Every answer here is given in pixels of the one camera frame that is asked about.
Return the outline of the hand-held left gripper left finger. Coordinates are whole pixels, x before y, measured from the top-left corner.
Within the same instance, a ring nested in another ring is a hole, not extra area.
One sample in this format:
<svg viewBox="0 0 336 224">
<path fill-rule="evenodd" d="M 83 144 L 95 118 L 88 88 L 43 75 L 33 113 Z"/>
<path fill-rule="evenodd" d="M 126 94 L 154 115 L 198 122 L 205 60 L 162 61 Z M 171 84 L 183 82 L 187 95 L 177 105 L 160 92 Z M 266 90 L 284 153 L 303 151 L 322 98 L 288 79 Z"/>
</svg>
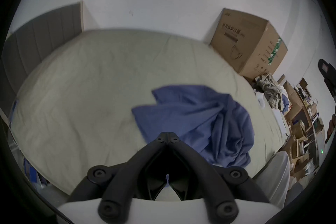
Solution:
<svg viewBox="0 0 336 224">
<path fill-rule="evenodd" d="M 90 168 L 68 202 L 101 198 L 99 217 L 109 224 L 125 223 L 133 198 L 153 201 L 167 185 L 167 150 L 168 132 L 163 132 L 126 163 Z"/>
</svg>

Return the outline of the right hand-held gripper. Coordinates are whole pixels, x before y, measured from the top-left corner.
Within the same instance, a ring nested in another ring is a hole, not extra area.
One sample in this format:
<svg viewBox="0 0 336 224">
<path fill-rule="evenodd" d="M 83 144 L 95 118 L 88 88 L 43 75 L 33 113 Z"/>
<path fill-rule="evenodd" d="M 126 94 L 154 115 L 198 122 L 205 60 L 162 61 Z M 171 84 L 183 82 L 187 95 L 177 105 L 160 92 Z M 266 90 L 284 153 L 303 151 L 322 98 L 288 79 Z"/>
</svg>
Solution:
<svg viewBox="0 0 336 224">
<path fill-rule="evenodd" d="M 318 61 L 318 69 L 324 77 L 324 82 L 333 98 L 336 96 L 336 70 L 324 59 Z M 320 167 L 327 155 L 325 135 L 323 132 L 317 132 L 315 135 L 317 166 Z"/>
</svg>

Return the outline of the person's right hand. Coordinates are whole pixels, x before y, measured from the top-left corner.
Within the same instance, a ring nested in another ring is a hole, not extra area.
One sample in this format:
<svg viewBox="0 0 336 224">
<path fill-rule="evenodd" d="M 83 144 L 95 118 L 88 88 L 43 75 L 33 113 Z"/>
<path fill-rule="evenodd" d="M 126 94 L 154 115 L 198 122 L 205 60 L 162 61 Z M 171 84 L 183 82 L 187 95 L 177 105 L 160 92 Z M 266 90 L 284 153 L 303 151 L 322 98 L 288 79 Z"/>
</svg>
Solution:
<svg viewBox="0 0 336 224">
<path fill-rule="evenodd" d="M 327 129 L 327 137 L 325 139 L 325 143 L 326 144 L 328 143 L 328 141 L 329 141 L 329 139 L 331 137 L 331 134 L 334 131 L 335 126 L 336 126 L 336 116 L 335 116 L 335 114 L 333 114 L 332 118 L 329 121 L 329 128 Z"/>
</svg>

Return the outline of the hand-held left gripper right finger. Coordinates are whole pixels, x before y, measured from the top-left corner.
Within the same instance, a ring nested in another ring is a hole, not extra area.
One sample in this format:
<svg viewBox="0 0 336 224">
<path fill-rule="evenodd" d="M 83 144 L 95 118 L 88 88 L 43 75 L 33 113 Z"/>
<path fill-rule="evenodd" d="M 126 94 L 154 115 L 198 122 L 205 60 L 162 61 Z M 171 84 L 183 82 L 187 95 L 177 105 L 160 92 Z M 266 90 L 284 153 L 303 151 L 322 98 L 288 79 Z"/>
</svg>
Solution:
<svg viewBox="0 0 336 224">
<path fill-rule="evenodd" d="M 243 168 L 212 165 L 171 132 L 168 154 L 169 185 L 182 201 L 203 198 L 211 223 L 232 223 L 239 213 L 235 199 L 270 203 Z"/>
</svg>

